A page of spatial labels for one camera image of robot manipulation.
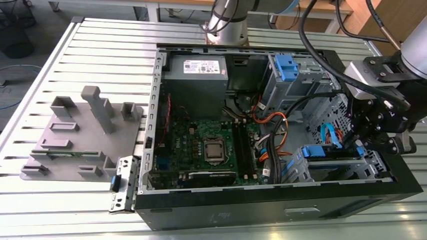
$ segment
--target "sticker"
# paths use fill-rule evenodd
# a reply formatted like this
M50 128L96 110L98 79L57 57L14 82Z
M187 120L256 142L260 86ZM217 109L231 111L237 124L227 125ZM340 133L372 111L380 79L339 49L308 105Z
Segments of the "sticker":
M269 177L269 169L264 168L261 170L261 175L265 176L265 177Z
M264 109L265 109L265 105L264 105L264 104L261 104L260 102L256 104L256 106L257 106L261 110L264 110Z
M184 74L220 74L220 61L185 60Z

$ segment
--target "blue latch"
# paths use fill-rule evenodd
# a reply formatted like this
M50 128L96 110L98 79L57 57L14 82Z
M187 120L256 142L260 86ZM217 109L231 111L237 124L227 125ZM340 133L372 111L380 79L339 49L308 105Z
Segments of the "blue latch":
M301 148L301 154L304 158L308 157L325 157L325 151L323 150L323 147L319 145L311 145L311 146L304 146Z
M283 82L293 82L300 74L299 64L291 55L275 55L275 65L281 73Z
M355 149L357 150L357 153L359 153L360 157L363 157L363 156L365 155L365 150L364 150L364 148L360 147L360 146L357 146Z
M289 163L285 165L285 167L283 168L281 170L281 176L284 176L289 170L289 168L292 167L293 165L293 159L289 161Z

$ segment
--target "black wire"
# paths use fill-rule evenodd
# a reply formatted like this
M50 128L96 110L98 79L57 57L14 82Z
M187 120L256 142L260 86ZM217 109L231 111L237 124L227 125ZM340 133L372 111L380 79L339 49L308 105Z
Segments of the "black wire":
M209 22L211 22L211 20L212 20L213 11L215 11L215 7L216 7L216 4L217 4L217 1L219 1L219 0L215 0L213 5L212 5ZM216 23L215 23L215 25L213 25L213 27L212 27L211 29L205 29L201 24L199 25L200 28L201 28L201 30L203 30L207 34L211 33L211 31L213 31L213 29L216 29L216 27L219 26L220 21L221 21L221 18L223 18L224 14L225 14L225 11L227 11L227 8L224 8L224 11L221 11L220 18L217 19L217 21L216 21Z
M233 102L233 105L235 105L235 108L239 110L239 112L244 115L244 116L249 116L249 114L252 114L252 112L245 112L241 107L240 107L240 104L237 103L237 94L233 95L233 98L232 98L232 102Z
M291 26L289 26L287 29L284 29L284 30L289 30L291 28L295 27L296 23L299 22L300 14L301 14L301 7L300 7L300 4L297 4L297 10L296 10L296 15L295 15L295 17L293 17L292 24L291 24ZM267 22L268 22L268 27L269 27L271 29L273 29L273 28L272 28L272 24L269 23L269 13L267 14Z
M267 14L267 23L268 23L269 29L273 29L272 24L271 24L271 22L269 22L269 13Z
M341 32L343 32L348 37L352 37L352 38L355 38L355 39L363 39L363 40L365 40L365 41L377 41L377 42L383 42L383 43L389 43L388 39L384 38L384 37L356 35L356 34L351 33L351 32L345 29L344 23L343 23L343 19L341 19L340 1L339 1L339 0L335 1L335 12L336 12L336 19L337 19L339 27L340 27L340 29L341 29Z
M227 21L225 24L220 27L220 29L213 30L213 29L217 27L217 25L219 25L219 23L220 23L220 21L221 21L221 18L223 18L224 14L225 14L227 8L224 8L224 11L221 12L220 18L217 19L217 22L216 22L215 26L212 27L212 29L204 29L204 27L201 26L201 30L203 30L207 34L216 34L216 33L219 33L221 30L224 30L224 28L228 26L228 24L229 24L229 23L232 22L232 20L233 20L233 17L235 17L235 15L236 15L237 9L239 9L239 0L236 0L236 3L235 3L235 9L233 9L232 16L228 18L228 21Z
M181 24L192 18L193 13L195 13L195 10L192 10L192 12L191 12L189 16L187 17L187 19L180 21Z
M296 25L296 23L299 22L299 19L300 19L300 14L301 14L301 7L300 7L300 4L297 4L296 16L293 17L292 25L284 30L289 30L291 28L295 27L295 25Z
M343 93L340 90L336 90L333 92L320 92L320 93L315 93L315 94L311 94L308 96L304 96L301 97L292 105L291 107L288 107L288 109L285 110L285 113L284 113L284 116L288 118L292 111L304 103L307 102L308 100L313 99L313 98L331 98L331 97L335 97L337 94ZM273 126L273 131L271 132L269 134L269 137L268 137L268 142L267 142L267 147L269 146L268 144L271 144L272 141L275 141L275 133L279 131L279 128L280 128L280 125L281 125L281 117L280 117L280 120L275 123L275 126ZM276 157L279 160L279 169L280 169L280 158L279 158L279 154L277 154L277 151L276 151L276 148L275 146L272 145L272 148L275 149L273 150L273 153L271 155L271 153L268 153L268 156L273 156ZM281 183L281 170L279 170L277 172L279 174L279 183Z
M172 13L173 11L169 12L169 9L167 9L167 8L164 10L172 15L173 18L176 17L175 14Z
M309 43L308 38L305 36L304 23L305 23L307 16L308 16L311 10L313 9L313 6L315 6L316 2L317 2L317 0L311 0L311 2L308 4L308 7L305 9L305 12L301 15L300 23L299 23L300 41L301 41L304 47L307 48L307 51L312 55L312 58L321 65L321 67L325 69L325 71L328 71L344 83L347 83L348 85L353 86L356 89L360 89L361 91L367 92L368 94L372 94L377 99L380 99L383 104L384 104L383 100L389 101L389 103L392 103L392 105L397 108L397 111L401 111L401 112L407 111L409 106L407 105L407 103L403 100L400 100L397 97L395 97L393 95L388 94L387 92L381 91L376 87L365 85L364 83L361 83L360 81L357 81L352 77L347 76L341 72L339 72L329 65L329 63L324 60L324 58L320 56L320 54L315 50L315 48L313 48L312 44Z
M296 102L287 108L285 112L284 112L284 116L288 118L291 116L292 111L308 100L313 99L313 98L332 98L335 97L337 94L343 94L344 92L340 90L335 90L332 92L319 92L311 95L307 95L304 97L301 97L300 99L296 100Z
M373 20L375 20L379 28L384 27L384 23L383 23L383 21L381 21L381 19L380 19L379 14L377 14L376 11L375 11L375 8L373 8L373 6L372 6L371 0L365 0L365 5L367 5L367 9L368 9L368 11L371 12L372 18L373 18Z

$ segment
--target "gray plastic part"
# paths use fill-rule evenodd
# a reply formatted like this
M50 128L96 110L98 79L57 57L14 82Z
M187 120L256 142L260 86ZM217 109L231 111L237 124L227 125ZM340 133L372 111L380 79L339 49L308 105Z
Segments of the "gray plastic part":
M69 115L68 109L74 108L76 104L69 96L57 96L53 99L50 109L61 120L69 120L72 116Z
M77 173L88 179L102 176L102 171L96 165L78 165Z
M84 20L85 20L84 16L73 16L72 19L70 19L70 22L76 23L76 24L80 24L80 23L82 23Z
M60 139L42 139L40 147L44 149L58 148L69 149L73 146L72 141Z
M24 165L20 171L25 173L28 176L45 176L49 170L41 164L33 164Z
M137 107L133 102L124 102L120 112L124 121L136 121L138 119Z
M74 122L52 122L48 127L52 131L77 132L78 125Z
M106 134L110 134L114 130L114 125L110 120L112 106L108 99L100 98L100 88L97 86L84 86L81 91L81 98L88 102L90 111L101 129Z
M109 177L116 175L116 164L109 157L105 158L102 168Z
M105 161L105 154L100 151L96 155L94 154L82 154L81 157L84 157L85 161L88 163L102 163Z
M30 157L25 165L28 168L22 168L20 177L24 180L109 182L110 177L116 174L118 158L133 155L141 124L141 108L133 107L132 117L136 120L124 121L121 114L122 104L110 104L106 99L101 100L104 113L108 114L110 112L112 117L109 120L114 126L113 133L105 134L92 113L90 105L88 103L62 101L62 98L56 101L62 107L64 102L70 117L65 119L60 119L56 115L50 117L33 152L29 154ZM64 126L76 125L78 131L62 131L54 127L52 129L52 126L60 124L64 124ZM72 143L70 147L61 148L68 141ZM40 165L48 169L44 174L33 174L36 170L26 171L26 169ZM96 177L93 177L93 174L81 174L81 166L96 166L98 169L96 170Z
M38 161L49 161L52 157L46 153L32 152L29 156Z

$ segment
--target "metal work surface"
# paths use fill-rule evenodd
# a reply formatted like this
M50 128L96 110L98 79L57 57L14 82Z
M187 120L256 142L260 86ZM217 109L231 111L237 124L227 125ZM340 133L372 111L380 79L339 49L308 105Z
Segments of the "metal work surface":
M340 35L308 35L319 49L335 50L344 64L371 56L368 46ZM303 48L295 31L252 29L251 46ZM197 25L86 18L72 23L0 138L0 237L92 239L425 239L427 193L379 205L355 216L324 221L152 232L136 213L108 215L109 183L24 181L21 167L49 122L56 96L84 102L85 85L109 102L133 102L148 112L156 43L203 44ZM134 154L142 153L145 119ZM404 160L427 191L427 124L411 134L417 153Z

